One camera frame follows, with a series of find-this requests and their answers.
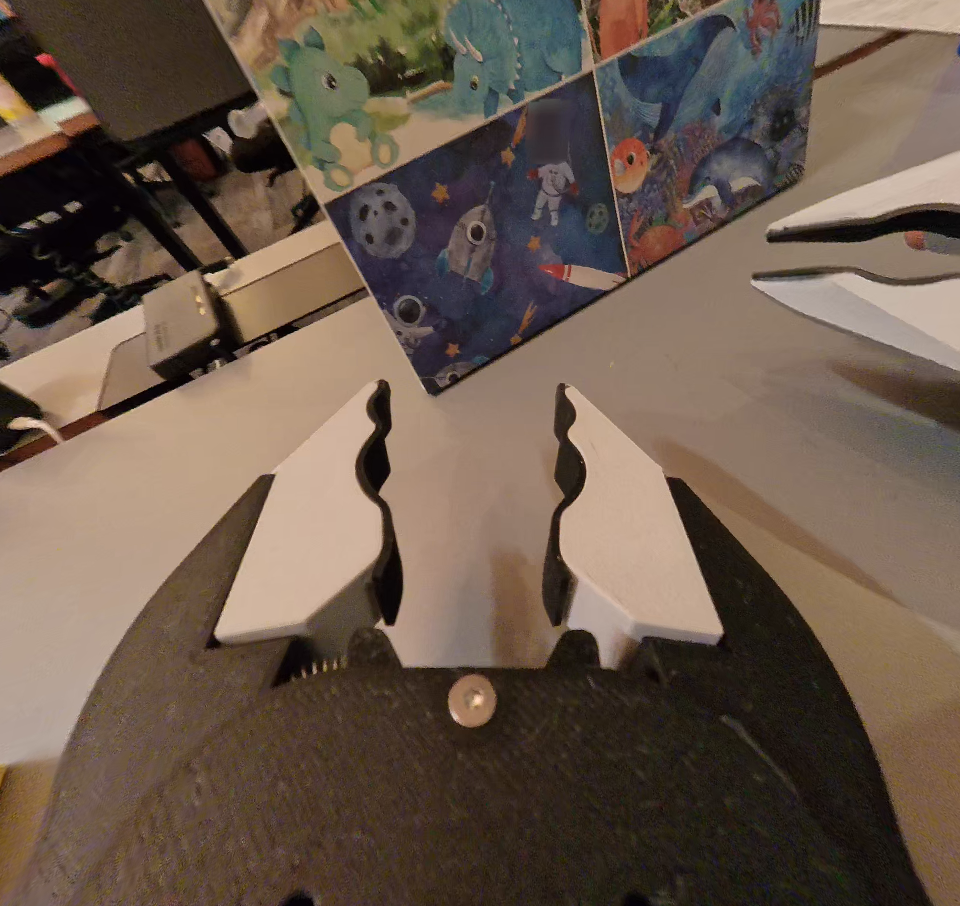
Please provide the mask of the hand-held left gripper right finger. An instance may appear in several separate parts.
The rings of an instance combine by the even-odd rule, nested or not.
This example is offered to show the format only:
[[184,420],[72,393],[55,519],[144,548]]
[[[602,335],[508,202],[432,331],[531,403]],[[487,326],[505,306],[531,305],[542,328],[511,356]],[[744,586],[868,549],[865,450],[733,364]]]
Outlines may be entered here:
[[541,588],[551,625],[590,635],[606,669],[647,639],[716,646],[724,628],[660,465],[566,383],[554,436],[560,499]]

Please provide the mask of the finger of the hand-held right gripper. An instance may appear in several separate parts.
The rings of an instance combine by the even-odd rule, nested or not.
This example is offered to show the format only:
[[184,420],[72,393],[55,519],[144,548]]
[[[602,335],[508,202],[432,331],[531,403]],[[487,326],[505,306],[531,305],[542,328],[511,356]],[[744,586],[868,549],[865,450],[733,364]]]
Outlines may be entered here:
[[957,273],[892,278],[858,268],[755,274],[751,286],[819,324],[959,369]]
[[894,233],[959,238],[959,154],[950,153],[805,207],[766,229],[769,243],[859,243]]

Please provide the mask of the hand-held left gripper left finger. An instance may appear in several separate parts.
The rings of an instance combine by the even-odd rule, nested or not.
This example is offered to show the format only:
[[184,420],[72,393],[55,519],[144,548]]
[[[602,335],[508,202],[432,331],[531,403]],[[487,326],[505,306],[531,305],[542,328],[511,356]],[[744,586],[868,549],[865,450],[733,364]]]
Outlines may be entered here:
[[391,388],[366,384],[270,475],[213,636],[348,644],[396,623],[403,570],[391,510]]

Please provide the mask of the small black charging box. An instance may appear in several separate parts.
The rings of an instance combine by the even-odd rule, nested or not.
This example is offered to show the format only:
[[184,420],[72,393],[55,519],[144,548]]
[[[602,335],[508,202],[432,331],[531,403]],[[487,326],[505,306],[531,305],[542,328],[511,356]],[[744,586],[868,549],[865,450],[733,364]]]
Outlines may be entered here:
[[146,362],[162,380],[176,381],[214,361],[231,361],[241,347],[223,299],[198,270],[150,290],[141,306]]

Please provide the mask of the illustrated puzzle box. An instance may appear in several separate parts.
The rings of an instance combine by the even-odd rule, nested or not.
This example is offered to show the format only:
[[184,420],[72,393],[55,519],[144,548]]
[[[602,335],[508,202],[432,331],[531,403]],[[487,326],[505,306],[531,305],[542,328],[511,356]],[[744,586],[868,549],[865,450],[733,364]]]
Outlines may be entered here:
[[820,0],[203,0],[438,395],[804,174]]

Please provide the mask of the wooden desk black legs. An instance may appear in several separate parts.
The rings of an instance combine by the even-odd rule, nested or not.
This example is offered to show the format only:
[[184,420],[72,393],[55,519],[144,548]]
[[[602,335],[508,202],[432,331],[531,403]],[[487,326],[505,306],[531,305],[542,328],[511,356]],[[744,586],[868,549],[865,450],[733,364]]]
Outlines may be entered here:
[[246,257],[249,250],[174,156],[174,146],[198,138],[200,130],[200,121],[189,120],[137,140],[120,141],[102,130],[90,109],[63,121],[54,121],[49,112],[39,112],[25,121],[2,125],[2,176],[73,151],[102,180],[110,198],[146,228],[183,272],[208,269],[210,265],[201,262],[160,213],[146,188],[129,179],[126,172],[128,168],[135,170],[158,162],[225,253],[235,261]]

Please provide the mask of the black partition panel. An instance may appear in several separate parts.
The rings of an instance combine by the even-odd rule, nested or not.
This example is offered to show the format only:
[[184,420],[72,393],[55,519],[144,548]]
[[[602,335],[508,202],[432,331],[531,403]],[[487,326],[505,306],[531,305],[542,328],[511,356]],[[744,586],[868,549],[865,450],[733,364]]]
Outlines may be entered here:
[[203,0],[6,0],[114,139],[256,100]]

